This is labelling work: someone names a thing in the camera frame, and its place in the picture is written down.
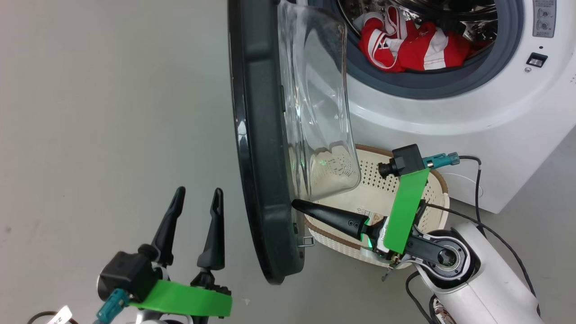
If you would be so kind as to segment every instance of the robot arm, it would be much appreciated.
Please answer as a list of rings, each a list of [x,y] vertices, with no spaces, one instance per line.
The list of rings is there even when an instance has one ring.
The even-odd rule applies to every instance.
[[[212,222],[204,252],[198,257],[200,273],[190,285],[170,281],[176,221],[184,206],[184,187],[178,188],[162,219],[152,244],[143,244],[138,253],[118,252],[98,277],[98,296],[104,305],[97,313],[98,324],[110,324],[127,306],[139,308],[137,324],[174,324],[162,321],[164,314],[186,317],[188,324],[205,324],[210,316],[230,316],[232,293],[214,284],[213,270],[225,266],[223,192],[217,188],[210,206]]]
[[[472,273],[464,282],[439,280],[423,265],[416,268],[458,324],[541,324],[538,301],[471,223],[452,229],[468,248]]]
[[[429,233],[418,230],[426,208],[441,208],[420,200],[427,169],[457,164],[458,155],[423,159],[416,145],[392,153],[389,164],[379,165],[383,178],[390,174],[400,177],[391,215],[385,220],[368,225],[364,215],[298,199],[292,206],[357,239],[367,235],[371,249],[363,254],[390,264],[390,270],[414,263],[458,324],[543,323],[533,293],[474,225]]]

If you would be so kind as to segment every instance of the black cable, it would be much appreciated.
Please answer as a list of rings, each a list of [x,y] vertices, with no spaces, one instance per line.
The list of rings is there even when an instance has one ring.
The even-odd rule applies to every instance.
[[[510,252],[512,252],[512,254],[514,255],[514,257],[516,258],[516,262],[518,262],[518,264],[520,265],[520,269],[522,269],[522,274],[524,275],[524,279],[526,279],[526,283],[528,284],[528,288],[530,288],[530,292],[532,292],[532,294],[534,295],[534,297],[536,297],[536,292],[534,291],[534,286],[532,285],[532,282],[530,280],[530,277],[528,276],[528,271],[526,270],[526,267],[524,266],[524,263],[522,262],[522,260],[520,259],[520,257],[518,256],[518,254],[516,253],[516,251],[514,251],[514,249],[512,248],[512,246],[510,246],[510,244],[508,244],[508,242],[506,242],[500,235],[498,235],[498,233],[496,233],[493,229],[491,229],[490,227],[482,224],[479,221],[476,221],[474,218],[466,216],[462,213],[459,213],[455,210],[449,209],[449,208],[444,208],[442,206],[438,206],[438,205],[433,205],[433,204],[426,204],[426,206],[428,207],[432,207],[432,208],[436,208],[436,209],[440,209],[440,210],[444,210],[446,212],[449,213],[453,213],[455,215],[458,215],[460,217],[463,217],[473,223],[475,223],[476,225],[487,229],[490,233],[492,233],[494,236],[496,236],[496,238],[498,238],[500,240],[500,242],[504,243],[504,245],[508,248],[508,250],[510,250]],[[536,312],[538,313],[538,316],[540,316],[540,305],[538,304],[538,306],[536,307]]]
[[[38,314],[32,316],[29,320],[28,320],[28,324],[32,324],[34,323],[35,320],[44,317],[44,316],[56,316],[56,314],[58,314],[58,312],[55,311],[45,311],[45,312],[39,312]],[[68,320],[68,322],[70,324],[78,324],[78,322],[76,322],[73,318],[70,318],[70,320]]]
[[[412,281],[412,279],[416,278],[417,276],[420,276],[420,274],[418,273],[418,271],[414,272],[413,274],[409,275],[408,278],[406,278],[406,292],[408,293],[408,296],[410,296],[410,298],[412,299],[412,301],[414,302],[414,304],[416,304],[416,307],[418,308],[418,310],[420,311],[420,313],[422,314],[422,316],[424,316],[424,318],[426,318],[426,320],[428,321],[429,324],[436,324],[432,321],[432,319],[430,318],[430,316],[428,316],[428,314],[426,314],[426,312],[424,311],[424,308],[422,307],[422,305],[420,304],[420,302],[418,301],[418,299],[416,299],[416,297],[414,297],[414,295],[412,294],[412,292],[410,291],[410,281]]]
[[[475,204],[476,204],[476,219],[478,220],[478,222],[482,222],[480,220],[480,206],[478,204],[478,196],[480,195],[480,174],[482,173],[482,161],[480,160],[479,157],[476,156],[471,156],[471,155],[461,155],[460,156],[460,160],[474,160],[476,162],[478,162],[478,173],[476,174],[476,198],[475,198]],[[480,227],[478,229],[480,231],[480,233],[482,233],[482,235],[484,235],[484,237],[486,237],[486,233],[484,232],[484,228]]]

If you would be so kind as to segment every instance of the teal connector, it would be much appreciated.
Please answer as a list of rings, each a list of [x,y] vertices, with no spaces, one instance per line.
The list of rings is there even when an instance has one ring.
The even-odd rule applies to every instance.
[[[102,308],[96,314],[98,320],[94,323],[97,324],[110,324],[114,317],[116,317],[120,312],[128,307],[130,303],[130,297],[126,293],[126,291],[116,288],[108,297]]]
[[[444,167],[446,165],[456,165],[460,163],[460,157],[458,153],[453,152],[448,155],[446,153],[438,154],[435,156],[429,156],[422,159],[424,166],[432,170],[439,167]]]

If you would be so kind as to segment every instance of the green bracket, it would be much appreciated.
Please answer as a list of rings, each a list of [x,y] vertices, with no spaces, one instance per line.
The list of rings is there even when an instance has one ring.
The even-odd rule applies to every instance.
[[[426,188],[428,174],[430,169],[426,168],[400,176],[400,184],[384,236],[384,246],[396,253],[404,253],[422,193]]]
[[[232,310],[232,297],[174,281],[158,280],[144,302],[130,303],[130,306],[165,314],[228,317]]]

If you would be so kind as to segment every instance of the laundry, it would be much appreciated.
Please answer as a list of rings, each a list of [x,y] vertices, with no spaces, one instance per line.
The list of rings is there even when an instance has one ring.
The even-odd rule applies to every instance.
[[[361,26],[361,51],[375,67],[387,72],[457,67],[475,51],[461,35],[443,31],[433,22],[418,28],[393,6],[385,15],[364,14],[354,24]]]

